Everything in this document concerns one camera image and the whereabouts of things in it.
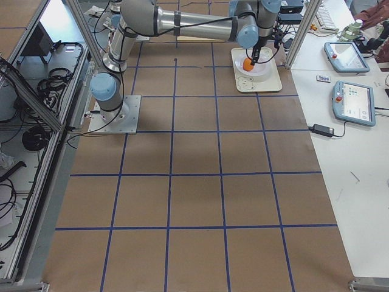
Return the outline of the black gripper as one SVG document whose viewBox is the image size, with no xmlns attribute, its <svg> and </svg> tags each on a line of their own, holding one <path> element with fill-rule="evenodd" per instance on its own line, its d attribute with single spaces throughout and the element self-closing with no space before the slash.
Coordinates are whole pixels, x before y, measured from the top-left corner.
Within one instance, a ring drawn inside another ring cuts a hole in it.
<svg viewBox="0 0 389 292">
<path fill-rule="evenodd" d="M 255 65 L 259 61 L 260 57 L 260 51 L 261 49 L 267 44 L 267 36 L 259 36 L 257 43 L 252 48 L 252 54 L 251 54 L 251 65 Z"/>
</svg>

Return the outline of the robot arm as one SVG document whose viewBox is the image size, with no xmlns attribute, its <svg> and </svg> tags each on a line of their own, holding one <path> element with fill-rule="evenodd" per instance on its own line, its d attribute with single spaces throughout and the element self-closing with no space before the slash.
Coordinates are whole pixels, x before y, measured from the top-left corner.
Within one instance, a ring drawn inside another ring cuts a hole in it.
<svg viewBox="0 0 389 292">
<path fill-rule="evenodd" d="M 170 33 L 236 42 L 251 49 L 253 62 L 257 62 L 272 36 L 280 7 L 280 1 L 230 1 L 229 14 L 222 17 L 164 10 L 156 1 L 122 1 L 119 26 L 102 58 L 102 69 L 91 79 L 91 92 L 103 112 L 116 113 L 122 107 L 119 75 L 125 72 L 139 35 L 152 38 Z"/>
</svg>

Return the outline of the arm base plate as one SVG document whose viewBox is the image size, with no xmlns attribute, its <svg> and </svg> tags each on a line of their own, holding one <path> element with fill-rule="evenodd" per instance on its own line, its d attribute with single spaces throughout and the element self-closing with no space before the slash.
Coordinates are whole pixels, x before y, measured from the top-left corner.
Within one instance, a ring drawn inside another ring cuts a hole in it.
<svg viewBox="0 0 389 292">
<path fill-rule="evenodd" d="M 102 111 L 98 102 L 94 104 L 88 132 L 92 134 L 136 134 L 139 120 L 141 96 L 126 95 L 119 110 Z"/>
</svg>

